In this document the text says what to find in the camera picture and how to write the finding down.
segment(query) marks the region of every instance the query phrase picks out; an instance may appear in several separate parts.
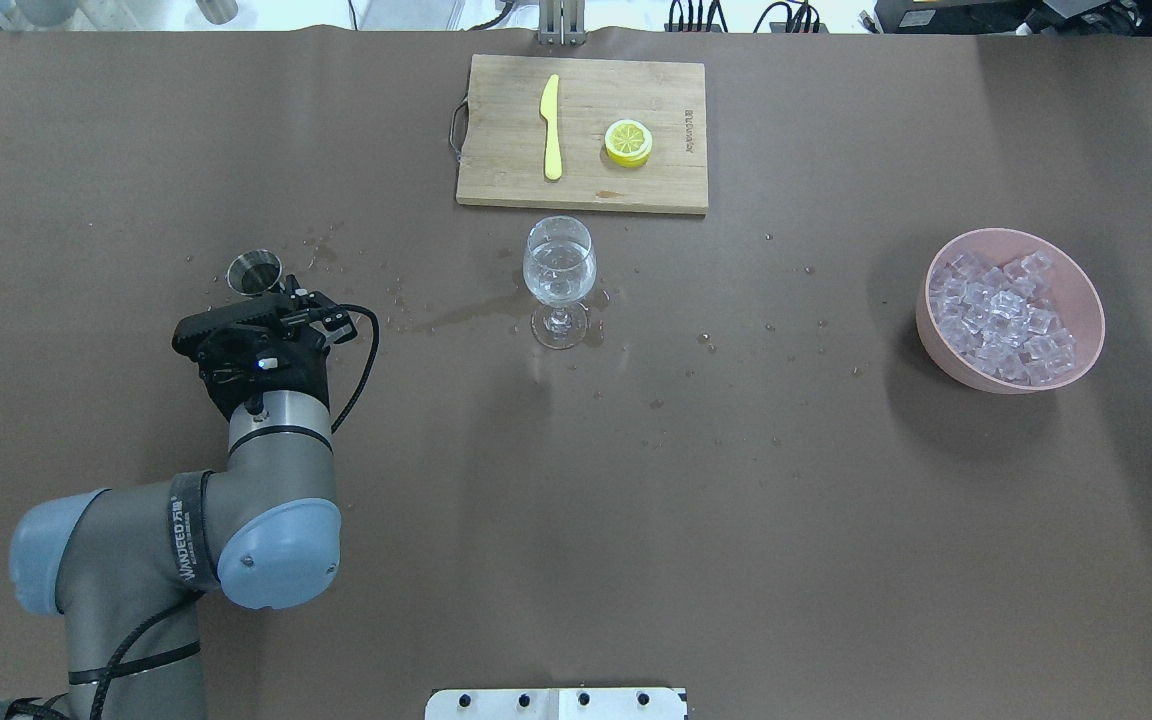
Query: brown table surface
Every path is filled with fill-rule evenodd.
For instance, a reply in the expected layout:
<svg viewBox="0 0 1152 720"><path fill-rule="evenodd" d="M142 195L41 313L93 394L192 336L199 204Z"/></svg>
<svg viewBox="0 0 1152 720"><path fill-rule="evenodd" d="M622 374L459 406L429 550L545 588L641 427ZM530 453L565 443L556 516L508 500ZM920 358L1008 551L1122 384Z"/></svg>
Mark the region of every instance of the brown table surface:
<svg viewBox="0 0 1152 720"><path fill-rule="evenodd" d="M457 206L445 139L471 54L532 41L0 33L0 697L65 687L15 521L223 464L168 340L270 247L394 327L335 437L342 573L202 604L212 715L664 683L695 717L1152 717L1152 40L596 32L562 53L707 66L712 210L581 215L609 302L566 353L524 324L543 213ZM1100 288L1083 381L984 395L918 346L929 259L995 225Z"/></svg>

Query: wine glass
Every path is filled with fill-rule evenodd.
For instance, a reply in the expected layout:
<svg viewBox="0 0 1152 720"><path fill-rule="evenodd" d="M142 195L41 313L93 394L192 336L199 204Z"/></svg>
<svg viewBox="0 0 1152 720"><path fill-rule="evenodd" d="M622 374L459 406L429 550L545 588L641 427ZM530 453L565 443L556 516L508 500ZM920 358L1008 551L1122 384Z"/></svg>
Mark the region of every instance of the wine glass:
<svg viewBox="0 0 1152 720"><path fill-rule="evenodd" d="M544 218L526 235L522 278L541 302L531 313L531 332L553 350L576 346L589 329L589 311L579 303L594 287L598 263L589 228L576 218Z"/></svg>

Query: glass base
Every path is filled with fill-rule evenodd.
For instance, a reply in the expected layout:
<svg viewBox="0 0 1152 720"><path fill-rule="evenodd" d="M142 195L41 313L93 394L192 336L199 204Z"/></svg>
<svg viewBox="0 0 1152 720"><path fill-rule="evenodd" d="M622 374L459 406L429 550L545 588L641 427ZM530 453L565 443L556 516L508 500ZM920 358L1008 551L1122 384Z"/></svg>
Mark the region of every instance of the glass base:
<svg viewBox="0 0 1152 720"><path fill-rule="evenodd" d="M561 311L567 311L567 324L561 323ZM579 302L570 306L538 305L531 311L531 334L551 350L567 350L585 340L589 329L589 310Z"/></svg>

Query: light blue joint cover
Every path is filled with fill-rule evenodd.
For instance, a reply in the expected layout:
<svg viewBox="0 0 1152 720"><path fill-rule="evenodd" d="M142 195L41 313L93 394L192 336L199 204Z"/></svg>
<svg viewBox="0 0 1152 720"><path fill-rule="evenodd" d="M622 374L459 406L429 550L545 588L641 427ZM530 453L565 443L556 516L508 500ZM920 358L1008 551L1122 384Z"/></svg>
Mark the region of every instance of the light blue joint cover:
<svg viewBox="0 0 1152 720"><path fill-rule="evenodd" d="M56 609L56 575L65 546L83 511L106 488L84 495L60 497L36 505L20 518L12 533L8 574L17 588L17 602L35 615L60 615Z"/></svg>
<svg viewBox="0 0 1152 720"><path fill-rule="evenodd" d="M340 510L320 497L271 507L220 551L215 574L229 600L258 611L301 605L328 589L340 564Z"/></svg>

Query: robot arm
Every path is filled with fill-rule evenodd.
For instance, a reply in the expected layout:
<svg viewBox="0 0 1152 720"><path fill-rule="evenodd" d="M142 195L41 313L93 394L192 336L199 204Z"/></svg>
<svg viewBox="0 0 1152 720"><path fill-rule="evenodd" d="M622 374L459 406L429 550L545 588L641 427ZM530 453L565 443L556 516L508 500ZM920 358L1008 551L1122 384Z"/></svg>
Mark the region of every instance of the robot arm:
<svg viewBox="0 0 1152 720"><path fill-rule="evenodd" d="M272 291L253 281L270 274L273 255L255 251L236 265L244 258L230 285L255 297L185 318L173 339L229 418L227 469L60 498L15 530L9 564L20 602L65 615L73 717L202 720L189 601L220 588L244 607L282 609L312 600L335 577L340 511L325 361L357 331L347 311L296 278L276 285L280 266ZM173 607L106 669L129 632ZM113 680L101 697L106 674Z"/></svg>

